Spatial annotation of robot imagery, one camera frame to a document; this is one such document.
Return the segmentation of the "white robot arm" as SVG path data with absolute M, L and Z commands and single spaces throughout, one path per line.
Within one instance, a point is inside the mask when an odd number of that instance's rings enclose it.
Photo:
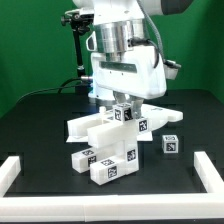
M 164 58 L 161 40 L 145 31 L 153 15 L 184 12 L 193 0 L 73 0 L 80 15 L 93 17 L 86 44 L 91 52 L 94 83 L 113 92 L 118 104 L 131 102 L 134 118 L 145 99 L 162 96 L 166 81 L 180 65 Z

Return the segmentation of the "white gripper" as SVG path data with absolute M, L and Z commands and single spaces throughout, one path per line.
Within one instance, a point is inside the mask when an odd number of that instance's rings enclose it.
M 163 61 L 154 46 L 137 46 L 125 52 L 121 62 L 107 62 L 104 54 L 94 52 L 91 61 L 95 82 L 113 90 L 117 104 L 126 104 L 125 94 L 132 95 L 134 119 L 141 117 L 144 99 L 161 97 L 166 91 Z

